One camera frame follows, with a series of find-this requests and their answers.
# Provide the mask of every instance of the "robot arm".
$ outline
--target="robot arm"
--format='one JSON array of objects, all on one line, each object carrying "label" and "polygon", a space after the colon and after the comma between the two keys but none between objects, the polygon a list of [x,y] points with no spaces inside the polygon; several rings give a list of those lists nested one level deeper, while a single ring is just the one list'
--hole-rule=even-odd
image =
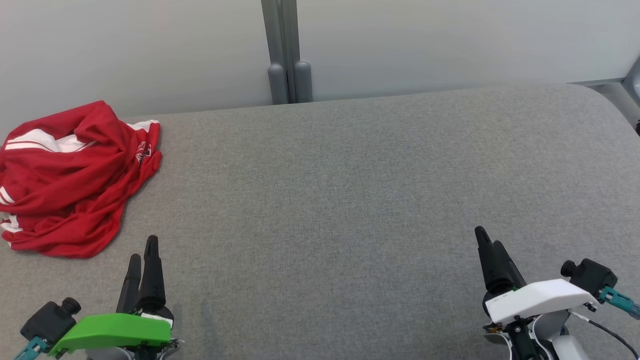
[{"label": "robot arm", "polygon": [[570,310],[584,305],[596,311],[600,304],[608,302],[640,318],[640,306],[613,290],[618,278],[611,269],[590,259],[582,260],[580,265],[567,261],[561,275],[570,277],[570,281],[555,279],[527,285],[501,242],[492,242],[481,226],[476,227],[476,239],[487,290],[483,308],[492,320],[484,327],[485,336],[491,342],[504,342],[511,359],[588,360],[564,326],[570,314],[614,336],[638,358],[617,334]]},{"label": "robot arm", "polygon": [[79,349],[88,349],[93,360],[165,359],[182,341],[171,337],[173,314],[165,306],[162,261],[154,235],[147,239],[144,259],[141,276],[140,256],[131,256],[116,313],[89,315],[76,323],[72,315],[81,308],[74,299],[65,299],[62,306],[49,302],[20,330],[29,345],[14,360],[33,360],[43,352],[60,359]]}]

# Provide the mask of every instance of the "gray padded cushion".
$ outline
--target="gray padded cushion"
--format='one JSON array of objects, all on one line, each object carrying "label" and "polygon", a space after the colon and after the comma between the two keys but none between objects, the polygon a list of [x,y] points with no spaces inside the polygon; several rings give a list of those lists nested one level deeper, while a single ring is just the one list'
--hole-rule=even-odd
[{"label": "gray padded cushion", "polygon": [[[129,255],[161,240],[188,359],[505,359],[485,342],[473,229],[529,282],[611,267],[640,299],[640,139],[574,85],[158,115],[160,171],[96,258],[0,247],[2,354],[48,300],[115,309]],[[640,322],[593,315],[640,348]],[[592,359],[630,359],[568,324]],[[80,359],[80,356],[69,357]]]}]

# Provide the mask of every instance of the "teal connector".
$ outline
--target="teal connector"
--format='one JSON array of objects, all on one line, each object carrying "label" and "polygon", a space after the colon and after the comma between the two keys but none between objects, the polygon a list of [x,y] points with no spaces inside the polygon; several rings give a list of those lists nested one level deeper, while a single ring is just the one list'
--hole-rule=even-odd
[{"label": "teal connector", "polygon": [[618,309],[624,310],[624,312],[631,315],[632,318],[640,320],[640,306],[634,303],[628,296],[605,286],[600,294],[600,300],[604,300]]},{"label": "teal connector", "polygon": [[18,356],[14,357],[13,360],[34,360],[46,348],[47,343],[43,339],[40,339],[38,336],[36,336],[31,341],[29,341],[29,345],[23,348]]}]

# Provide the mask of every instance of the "white wall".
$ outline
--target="white wall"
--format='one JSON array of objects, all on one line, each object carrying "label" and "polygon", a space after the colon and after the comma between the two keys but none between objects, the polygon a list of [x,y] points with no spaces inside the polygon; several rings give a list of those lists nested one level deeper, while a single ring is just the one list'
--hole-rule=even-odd
[{"label": "white wall", "polygon": [[258,0],[3,0],[0,130],[98,99],[121,117],[271,104],[269,65]]},{"label": "white wall", "polygon": [[623,78],[638,0],[298,0],[314,100]]}]

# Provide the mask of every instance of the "red cloth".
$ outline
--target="red cloth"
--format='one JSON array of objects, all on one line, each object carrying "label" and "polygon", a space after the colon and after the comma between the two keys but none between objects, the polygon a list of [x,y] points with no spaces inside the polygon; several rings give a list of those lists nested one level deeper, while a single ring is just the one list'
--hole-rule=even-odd
[{"label": "red cloth", "polygon": [[127,199],[155,174],[160,124],[98,101],[13,130],[0,150],[0,226],[13,250],[90,258],[113,239]]}]

